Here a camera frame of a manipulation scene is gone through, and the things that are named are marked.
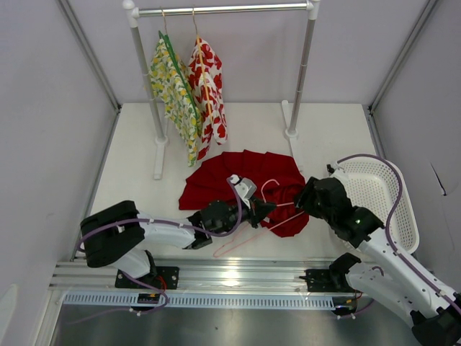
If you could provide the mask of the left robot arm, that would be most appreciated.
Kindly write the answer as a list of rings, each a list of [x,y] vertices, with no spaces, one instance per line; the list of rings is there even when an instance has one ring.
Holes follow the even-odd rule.
[[[201,249],[214,238],[231,235],[242,223],[256,228],[276,208],[260,198],[229,204],[216,200],[182,220],[154,218],[124,200],[80,223],[79,249],[90,268],[116,267],[140,288],[156,281],[151,252],[141,244],[165,244],[178,249]]]

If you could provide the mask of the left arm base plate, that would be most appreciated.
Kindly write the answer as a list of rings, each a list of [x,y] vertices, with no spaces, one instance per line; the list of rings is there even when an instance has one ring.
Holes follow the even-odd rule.
[[[156,274],[147,274],[137,281],[143,285],[128,279],[121,270],[117,271],[115,278],[116,288],[144,289],[147,285],[161,290],[176,290],[179,283],[179,268],[160,266],[156,268]]]

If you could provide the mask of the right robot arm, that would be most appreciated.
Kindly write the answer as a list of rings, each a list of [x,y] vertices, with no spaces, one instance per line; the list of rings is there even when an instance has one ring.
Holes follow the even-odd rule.
[[[460,293],[407,253],[372,211],[353,205],[338,179],[311,177],[295,206],[375,261],[371,266],[349,252],[341,255],[328,268],[334,289],[368,295],[407,323],[420,345],[460,344]]]

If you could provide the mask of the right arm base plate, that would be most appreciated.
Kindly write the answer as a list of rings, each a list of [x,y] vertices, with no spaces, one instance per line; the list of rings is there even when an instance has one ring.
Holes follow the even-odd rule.
[[[345,274],[328,269],[307,269],[299,277],[304,280],[311,293],[354,293],[346,281]]]

